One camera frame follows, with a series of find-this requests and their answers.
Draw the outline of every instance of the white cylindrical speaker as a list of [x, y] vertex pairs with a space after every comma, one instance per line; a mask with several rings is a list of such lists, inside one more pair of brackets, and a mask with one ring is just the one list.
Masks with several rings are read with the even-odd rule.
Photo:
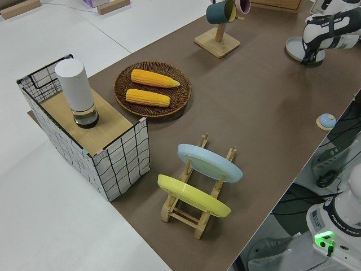
[[65, 94], [76, 124], [92, 128], [99, 120], [84, 65], [69, 58], [55, 66], [55, 73]]

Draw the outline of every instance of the light blue plate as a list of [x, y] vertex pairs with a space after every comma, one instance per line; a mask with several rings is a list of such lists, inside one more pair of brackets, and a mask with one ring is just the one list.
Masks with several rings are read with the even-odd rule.
[[237, 182], [243, 177], [243, 172], [226, 158], [204, 148], [180, 144], [179, 158], [187, 164], [191, 161], [191, 168], [215, 180], [225, 176], [225, 182]]

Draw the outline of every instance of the green light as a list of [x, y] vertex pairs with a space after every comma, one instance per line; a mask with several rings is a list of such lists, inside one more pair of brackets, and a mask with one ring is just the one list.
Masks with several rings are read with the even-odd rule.
[[330, 238], [333, 234], [334, 234], [334, 233], [333, 233], [333, 231], [331, 231], [331, 230], [325, 231], [325, 232], [323, 232], [323, 233], [317, 233], [317, 234], [315, 234], [315, 242], [316, 242], [316, 244], [317, 244], [318, 246], [320, 246], [321, 241], [324, 241], [325, 239]]

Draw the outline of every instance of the corn cob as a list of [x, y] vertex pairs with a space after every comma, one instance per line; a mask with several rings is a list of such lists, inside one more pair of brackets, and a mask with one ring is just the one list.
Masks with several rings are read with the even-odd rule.
[[131, 80], [135, 83], [148, 86], [158, 86], [160, 88], [173, 88], [180, 83], [169, 76], [161, 75], [156, 72], [145, 71], [143, 69], [134, 69], [131, 72]]
[[129, 103], [144, 104], [146, 106], [167, 107], [170, 104], [170, 97], [140, 89], [128, 89], [125, 100]]

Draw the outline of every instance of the wooden box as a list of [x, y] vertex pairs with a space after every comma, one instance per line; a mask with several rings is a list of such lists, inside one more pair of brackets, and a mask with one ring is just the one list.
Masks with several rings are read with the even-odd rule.
[[271, 8], [288, 12], [298, 12], [301, 0], [251, 0], [253, 7]]
[[68, 55], [17, 81], [38, 123], [55, 148], [108, 201], [116, 199], [150, 170], [148, 124], [132, 124], [93, 92], [99, 122], [82, 129], [73, 116], [55, 74]]

